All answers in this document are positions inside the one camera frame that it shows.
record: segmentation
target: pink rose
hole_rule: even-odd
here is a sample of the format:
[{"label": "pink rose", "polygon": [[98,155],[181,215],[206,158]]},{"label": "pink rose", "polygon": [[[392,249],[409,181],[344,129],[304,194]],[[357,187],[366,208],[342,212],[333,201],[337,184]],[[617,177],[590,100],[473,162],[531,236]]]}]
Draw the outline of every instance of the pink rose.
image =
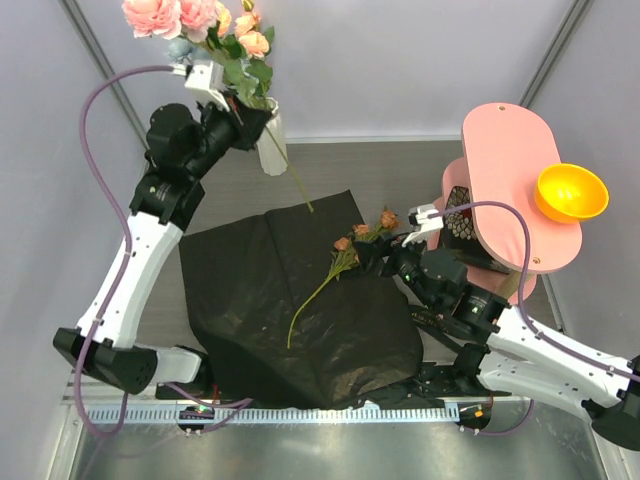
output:
[{"label": "pink rose", "polygon": [[269,42],[260,32],[249,32],[241,36],[238,41],[250,57],[262,58],[269,51]]},{"label": "pink rose", "polygon": [[180,20],[185,33],[193,43],[204,42],[209,27],[218,21],[216,0],[180,0],[182,16]]},{"label": "pink rose", "polygon": [[124,0],[122,10],[135,37],[154,34],[170,40],[182,31],[178,0]]},{"label": "pink rose", "polygon": [[262,17],[257,13],[248,12],[236,18],[236,37],[241,37],[260,23]]},{"label": "pink rose", "polygon": [[218,2],[216,4],[216,12],[218,14],[218,21],[220,22],[220,28],[218,28],[218,36],[224,36],[231,26],[231,12],[227,7]]}]

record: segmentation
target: black cloth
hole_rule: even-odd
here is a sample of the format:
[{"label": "black cloth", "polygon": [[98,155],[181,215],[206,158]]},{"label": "black cloth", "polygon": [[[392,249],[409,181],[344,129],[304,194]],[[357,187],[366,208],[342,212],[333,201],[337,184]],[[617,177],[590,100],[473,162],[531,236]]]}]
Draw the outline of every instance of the black cloth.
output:
[{"label": "black cloth", "polygon": [[350,192],[267,212],[180,244],[189,322],[225,397],[332,408],[414,376],[422,342],[406,297],[373,275],[326,278],[333,243],[362,217]]}]

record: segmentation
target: orange rose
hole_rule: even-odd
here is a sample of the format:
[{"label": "orange rose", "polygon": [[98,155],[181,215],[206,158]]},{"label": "orange rose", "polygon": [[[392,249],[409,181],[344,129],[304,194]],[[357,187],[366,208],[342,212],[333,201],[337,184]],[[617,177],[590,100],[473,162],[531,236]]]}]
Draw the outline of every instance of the orange rose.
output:
[{"label": "orange rose", "polygon": [[241,17],[236,18],[236,37],[238,37],[238,40],[258,25],[261,20],[262,17],[253,12],[247,12]]},{"label": "orange rose", "polygon": [[218,36],[224,36],[231,26],[231,12],[222,3],[216,4],[216,12],[218,14],[218,21],[220,22],[220,28],[218,28]]},{"label": "orange rose", "polygon": [[351,241],[346,237],[342,237],[340,240],[338,240],[336,243],[333,244],[333,248],[335,248],[339,252],[346,251],[347,248],[349,248],[350,246],[351,246]]},{"label": "orange rose", "polygon": [[384,212],[382,212],[382,215],[380,215],[380,224],[384,228],[393,230],[394,228],[398,228],[398,225],[400,225],[400,222],[398,222],[398,219],[396,218],[395,213],[389,210],[385,210]]},{"label": "orange rose", "polygon": [[353,232],[359,237],[366,235],[369,233],[369,225],[354,225]]},{"label": "orange rose", "polygon": [[238,41],[250,57],[262,58],[269,51],[269,42],[260,32],[249,32],[238,38]]}]

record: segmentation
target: robotic arm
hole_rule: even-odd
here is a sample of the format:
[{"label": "robotic arm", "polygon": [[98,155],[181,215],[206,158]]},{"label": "robotic arm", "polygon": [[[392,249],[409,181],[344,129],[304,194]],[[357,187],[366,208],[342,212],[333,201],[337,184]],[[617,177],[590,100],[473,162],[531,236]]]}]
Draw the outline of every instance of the robotic arm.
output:
[{"label": "robotic arm", "polygon": [[[260,138],[269,112],[251,109],[221,93],[222,69],[197,63],[186,74],[200,110],[195,121],[187,107],[166,105],[154,112],[147,133],[150,168],[136,187],[128,226],[133,240],[129,265],[102,316],[84,364],[84,373],[130,394],[149,385],[177,382],[196,396],[213,383],[206,356],[186,347],[156,348],[135,343],[140,316],[169,253],[178,244],[204,197],[200,180],[229,148],[249,150]],[[388,261],[383,275],[399,275],[424,308],[423,327],[467,341],[451,367],[458,379],[482,390],[510,392],[561,408],[585,420],[596,432],[624,448],[640,450],[640,384],[588,363],[541,341],[507,301],[467,281],[466,266],[451,253],[425,252],[424,243],[442,228],[432,205],[410,212],[413,232],[401,240],[356,244],[364,271]],[[75,329],[57,331],[54,347],[75,366],[80,349],[118,273],[121,245],[96,298]],[[596,351],[534,322],[537,329],[573,351],[640,374],[632,362]]]}]

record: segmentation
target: shiny metal surface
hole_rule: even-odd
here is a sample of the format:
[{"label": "shiny metal surface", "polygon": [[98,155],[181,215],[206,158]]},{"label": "shiny metal surface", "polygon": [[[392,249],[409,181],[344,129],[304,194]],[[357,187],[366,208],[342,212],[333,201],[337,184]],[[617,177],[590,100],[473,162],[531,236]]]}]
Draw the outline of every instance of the shiny metal surface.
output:
[{"label": "shiny metal surface", "polygon": [[[525,408],[520,402],[498,402],[491,428],[508,428]],[[106,451],[135,454],[177,431],[171,425],[126,427],[98,452],[86,478],[606,478],[587,424],[543,405],[523,430],[504,438],[474,437],[453,424],[231,426],[201,438],[176,436],[136,459],[117,459]],[[82,478],[95,448],[95,440],[85,435],[70,478]]]}]

